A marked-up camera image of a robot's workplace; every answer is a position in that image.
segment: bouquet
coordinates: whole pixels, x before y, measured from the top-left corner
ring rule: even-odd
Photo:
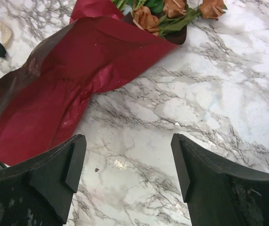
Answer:
[[[223,6],[78,0],[71,23],[0,79],[0,161],[15,165],[70,138],[94,93],[138,77],[184,42],[189,21],[218,18]]]

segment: red wrapping paper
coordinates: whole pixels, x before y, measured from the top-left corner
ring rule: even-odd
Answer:
[[[77,1],[74,26],[0,117],[1,162],[15,165],[62,143],[93,93],[120,88],[176,47],[122,18],[110,0]]]

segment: orange rose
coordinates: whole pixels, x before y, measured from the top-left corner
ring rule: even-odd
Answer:
[[[138,28],[149,31],[156,36],[158,35],[159,20],[156,16],[151,15],[151,11],[147,6],[141,6],[133,12],[133,22]]]
[[[175,18],[186,14],[184,0],[164,0],[163,12],[168,18]]]
[[[218,17],[223,14],[223,6],[223,0],[204,0],[200,6],[202,18],[218,20]]]

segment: white marble countertop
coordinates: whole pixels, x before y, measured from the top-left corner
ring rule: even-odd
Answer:
[[[75,0],[0,0],[14,32],[0,77],[69,22]],[[182,133],[269,172],[269,0],[227,0],[186,43],[125,87],[95,95],[76,133],[88,141],[69,226],[191,225],[170,142]]]

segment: bouquet wrapper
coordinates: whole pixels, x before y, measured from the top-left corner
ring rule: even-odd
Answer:
[[[78,0],[72,23],[0,79],[1,162],[70,138],[92,94],[120,88],[176,47],[123,19],[110,0]]]

